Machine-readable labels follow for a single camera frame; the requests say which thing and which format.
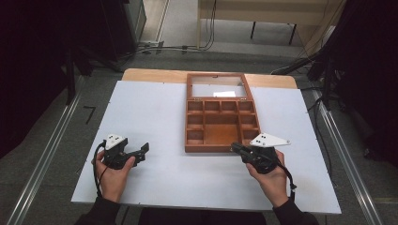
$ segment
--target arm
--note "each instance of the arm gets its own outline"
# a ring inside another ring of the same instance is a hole
[[[276,150],[279,161],[284,165],[283,153]],[[258,181],[264,194],[271,201],[273,211],[281,225],[315,225],[318,221],[314,215],[301,212],[286,194],[286,174],[280,167],[267,174],[258,173],[251,164],[246,167],[249,174]]]
[[[81,215],[75,224],[115,224],[117,212],[120,208],[120,197],[126,186],[129,171],[134,165],[135,157],[130,157],[123,169],[113,170],[107,169],[102,163],[103,156],[104,152],[99,152],[94,162],[97,165],[98,177],[102,175],[99,184],[103,197],[97,197],[90,212]]]

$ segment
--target gray carpet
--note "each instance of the gray carpet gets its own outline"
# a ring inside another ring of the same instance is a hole
[[[160,54],[137,54],[123,65],[122,68],[160,68],[203,71],[233,71],[265,74],[276,68],[281,68],[293,62],[293,58],[272,57],[249,54],[214,53],[214,52],[181,52],[162,51]],[[305,68],[291,74],[296,78],[298,87],[307,87],[309,83],[304,75]],[[88,212],[89,204],[75,204],[70,202],[74,187],[77,184],[80,169],[84,165],[89,148],[100,126],[101,118],[106,110],[115,83],[122,77],[121,73],[114,73],[108,68],[97,68],[92,77],[85,78],[85,85],[64,133],[61,143],[57,147],[53,161],[33,200],[23,221],[24,224],[72,224],[80,214]],[[307,106],[314,104],[311,92],[303,92]],[[67,99],[62,93],[51,107],[37,121],[24,142],[11,153],[0,159],[0,224],[5,224],[18,196],[36,166],[47,140],[50,139],[56,123],[64,110]],[[90,110],[84,106],[96,107],[96,110],[86,123]],[[362,178],[374,198],[397,198],[398,170],[384,161],[364,159],[362,152],[364,145],[352,124],[348,114],[340,112],[338,105],[332,103],[332,110],[344,140],[357,163]],[[329,138],[328,131],[322,119],[318,125],[325,138],[331,159],[331,180],[335,184],[335,191],[343,213],[341,215],[317,216],[320,224],[366,224],[357,197],[345,174],[342,163]],[[327,167],[328,155],[322,143]],[[397,224],[397,202],[376,203],[385,224]],[[130,207],[125,224],[136,224],[140,208]],[[125,207],[119,212],[120,223]],[[265,213],[269,224],[277,221],[271,212]]]

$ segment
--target human hand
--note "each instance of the human hand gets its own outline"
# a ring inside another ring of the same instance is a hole
[[[283,153],[278,150],[275,151],[279,161],[284,165]],[[264,194],[266,194],[274,207],[279,207],[287,202],[286,174],[281,167],[277,166],[272,172],[267,174],[258,173],[250,163],[246,163],[246,168],[249,174],[260,183]]]
[[[99,152],[95,162],[98,179],[100,179],[102,175],[99,183],[102,189],[102,198],[119,203],[120,197],[126,187],[127,176],[134,165],[135,157],[130,157],[121,170],[114,170],[107,168],[106,165],[103,164],[102,159],[104,155],[104,151]]]

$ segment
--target floor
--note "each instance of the floor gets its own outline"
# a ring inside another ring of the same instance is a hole
[[[149,5],[146,9],[147,17],[151,11],[157,10],[158,12],[153,15],[158,16],[158,19],[154,18],[154,21],[159,23],[156,25],[156,22],[153,22],[151,32],[144,31],[143,43],[157,45],[164,41],[164,46],[194,45],[196,23],[193,23],[194,19],[190,15],[195,9],[194,3],[194,0],[145,0],[144,4],[153,4],[152,7]],[[294,37],[292,45],[288,45],[291,25],[258,23],[253,40],[250,39],[252,29],[250,22],[216,22],[215,27],[216,38],[213,47],[207,52],[139,53],[125,62],[122,68],[269,74],[276,68],[290,65],[298,56],[302,56],[302,46],[297,36]],[[298,88],[319,84],[307,81],[305,76],[307,69],[307,67],[302,67],[289,74],[295,78]],[[67,93],[63,92],[36,122],[23,143],[0,159],[0,176],[2,177],[0,224],[7,223],[18,200],[23,195],[24,187],[32,174],[36,172],[35,168],[41,158],[49,159],[47,170],[41,174],[39,187],[30,192],[33,196],[32,202],[29,202],[26,212],[21,215],[20,224],[71,224],[79,215],[90,209],[91,205],[75,204],[70,202],[70,198],[115,83],[121,79],[122,75],[108,68],[98,67],[91,77],[77,78],[79,88],[74,108],[65,106]],[[308,107],[314,104],[314,91],[303,90],[302,95]],[[89,116],[91,110],[88,107],[96,107],[92,117]],[[70,112],[70,117],[65,120],[66,124],[61,130],[62,135],[58,142],[54,143],[54,152],[47,154],[49,140],[59,129],[58,121],[60,118],[65,118],[67,112]],[[319,140],[319,144],[343,212],[341,215],[317,215],[320,224],[398,224],[396,214],[398,211],[398,189],[396,188],[398,187],[398,169],[379,158],[364,158],[363,152],[366,145],[362,142],[349,114],[341,111],[337,102],[331,102],[329,114],[332,115],[339,133],[344,137],[344,146],[349,151],[349,156],[353,160],[365,190],[370,194],[376,215],[383,222],[372,221],[367,216],[368,213],[364,213],[365,208],[361,205],[363,196],[356,191],[356,183],[350,178],[338,146],[330,135],[327,123],[319,114],[316,123],[325,143]],[[314,114],[309,115],[315,125]],[[125,224],[136,224],[140,211],[140,207],[123,206],[116,221],[118,224],[121,223],[126,213]],[[268,224],[277,224],[272,212],[265,212],[264,215]]]

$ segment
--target wooden box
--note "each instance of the wooden box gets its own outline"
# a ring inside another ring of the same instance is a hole
[[[260,134],[250,88],[242,73],[189,73],[185,151],[230,152]]]

